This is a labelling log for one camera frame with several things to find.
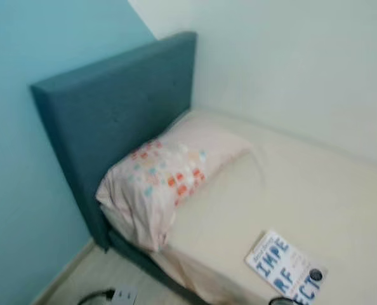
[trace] book cover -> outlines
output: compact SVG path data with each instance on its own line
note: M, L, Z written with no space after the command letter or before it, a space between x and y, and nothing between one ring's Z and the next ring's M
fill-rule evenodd
M328 270L290 245L274 231L266 233L246 263L284 297L311 305Z

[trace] white wall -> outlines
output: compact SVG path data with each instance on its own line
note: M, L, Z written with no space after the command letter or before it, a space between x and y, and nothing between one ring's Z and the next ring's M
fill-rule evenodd
M130 0L199 33L194 105L377 162L377 0Z

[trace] pillow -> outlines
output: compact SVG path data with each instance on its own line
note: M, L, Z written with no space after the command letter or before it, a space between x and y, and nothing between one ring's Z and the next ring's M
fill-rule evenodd
M127 155L106 174L96 198L123 218L121 234L146 250L167 243L185 198L251 144L203 118L186 118Z

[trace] power outlet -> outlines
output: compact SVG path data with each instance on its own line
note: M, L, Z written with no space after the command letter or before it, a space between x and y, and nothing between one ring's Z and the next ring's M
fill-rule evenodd
M119 287L111 300L111 305L134 305L138 291L131 287Z

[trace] bed frame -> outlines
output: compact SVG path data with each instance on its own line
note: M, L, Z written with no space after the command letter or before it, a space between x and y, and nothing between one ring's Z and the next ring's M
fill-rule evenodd
M183 32L31 86L97 245L114 248L193 304L206 304L114 231L95 199L106 171L190 109L197 35Z

